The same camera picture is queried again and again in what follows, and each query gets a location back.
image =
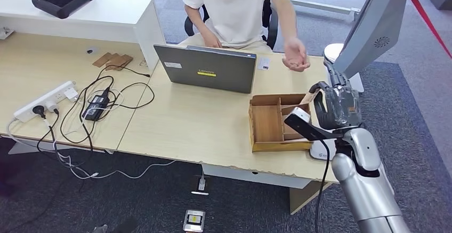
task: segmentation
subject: silver robotic arm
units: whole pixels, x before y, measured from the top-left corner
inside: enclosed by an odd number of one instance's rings
[[[319,82],[309,90],[315,96],[314,107],[321,128],[304,121],[297,108],[285,123],[311,141],[335,139],[332,169],[361,232],[410,232],[394,199],[375,140],[368,130],[361,128],[358,92],[328,60],[325,66],[332,86]]]
[[[361,232],[408,233],[372,134],[348,130],[336,141],[332,169]]]
[[[333,172],[363,233],[410,232],[394,199],[375,140],[361,128],[358,92],[348,80],[396,44],[405,6],[406,0],[366,0],[334,65],[325,57],[331,86],[319,82],[309,90],[309,97],[315,97],[321,128],[305,122],[297,108],[285,119],[308,140],[335,139]]]

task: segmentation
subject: gray laptop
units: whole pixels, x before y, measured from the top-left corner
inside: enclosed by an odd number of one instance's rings
[[[251,93],[256,54],[154,45],[171,82]]]

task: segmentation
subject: desk surface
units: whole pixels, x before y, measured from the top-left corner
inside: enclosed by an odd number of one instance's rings
[[[320,57],[309,57],[311,68],[304,73],[288,70],[281,54],[258,55],[258,61],[260,57],[270,58],[270,68],[256,70],[253,94],[305,93],[312,84],[326,80]],[[251,152],[252,95],[171,83],[161,63],[150,85],[156,97],[136,110],[119,151],[321,180],[325,162],[312,159],[306,151]],[[141,102],[149,97],[144,94]],[[315,115],[312,120],[317,123]],[[331,169],[326,180],[337,182]]]
[[[88,48],[94,48],[97,51],[87,54]],[[141,73],[149,72],[146,63],[142,63],[143,54],[138,44],[18,33],[13,33],[4,41],[0,40],[0,97],[2,97],[0,133],[6,133],[5,126],[11,121],[16,110],[62,83],[75,81],[77,88],[81,90],[94,81],[101,68],[93,66],[92,63],[106,52],[128,54],[134,58],[128,65],[129,68]],[[102,76],[105,75],[115,78],[113,88],[117,89],[135,82],[149,81],[148,77],[136,75],[128,70],[110,70],[102,74]],[[108,80],[100,82],[96,90],[103,89],[108,84]],[[136,106],[143,91],[143,85],[126,90],[123,93],[124,104]],[[64,116],[72,103],[65,99],[59,103],[59,106],[60,113]],[[133,113],[133,109],[118,108],[103,121],[98,122],[93,134],[94,147],[116,149]],[[80,125],[77,115],[68,116],[65,123],[68,129],[72,130]],[[47,118],[53,123],[56,116],[54,113],[47,113]],[[86,125],[91,128],[91,122],[87,122]],[[61,140],[60,143],[69,144],[61,138],[59,124],[56,128],[58,128],[56,135],[58,140]],[[27,123],[14,122],[11,130],[14,135],[20,137],[40,139],[48,128],[39,117],[35,117]],[[81,129],[80,133],[71,134],[70,138],[81,140],[85,136]],[[80,146],[87,145],[88,142],[85,141]]]

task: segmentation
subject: cardboard box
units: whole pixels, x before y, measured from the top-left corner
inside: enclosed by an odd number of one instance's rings
[[[255,95],[249,102],[249,126],[253,152],[309,150],[312,142],[284,124],[299,107],[311,115],[309,105],[300,105],[304,94]]]

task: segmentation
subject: power strip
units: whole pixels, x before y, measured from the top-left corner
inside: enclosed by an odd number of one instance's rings
[[[14,117],[20,120],[23,123],[26,123],[27,121],[31,120],[32,118],[36,117],[37,115],[33,112],[33,108],[41,105],[44,106],[44,108],[47,110],[46,103],[47,102],[54,102],[58,103],[62,100],[64,100],[67,96],[65,92],[75,90],[75,82],[74,81],[67,81],[66,83],[58,86],[54,90],[46,93],[45,95],[41,96],[37,100],[29,103],[25,107],[19,109],[14,113]]]

